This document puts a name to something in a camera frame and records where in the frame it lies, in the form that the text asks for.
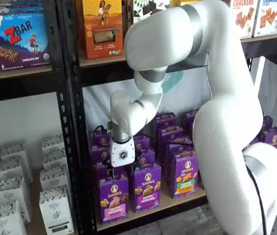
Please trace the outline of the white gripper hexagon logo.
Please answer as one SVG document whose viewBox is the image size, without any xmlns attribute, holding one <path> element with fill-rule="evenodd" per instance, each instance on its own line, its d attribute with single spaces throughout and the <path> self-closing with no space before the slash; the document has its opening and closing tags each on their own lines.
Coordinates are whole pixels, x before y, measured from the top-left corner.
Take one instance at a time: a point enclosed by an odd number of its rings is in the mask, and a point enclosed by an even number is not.
<svg viewBox="0 0 277 235">
<path fill-rule="evenodd" d="M 115 142 L 110 140 L 110 158 L 111 158 L 111 177 L 115 180 L 114 168 L 128 165 L 135 160 L 135 146 L 133 137 L 130 137 L 126 142 Z"/>
</svg>

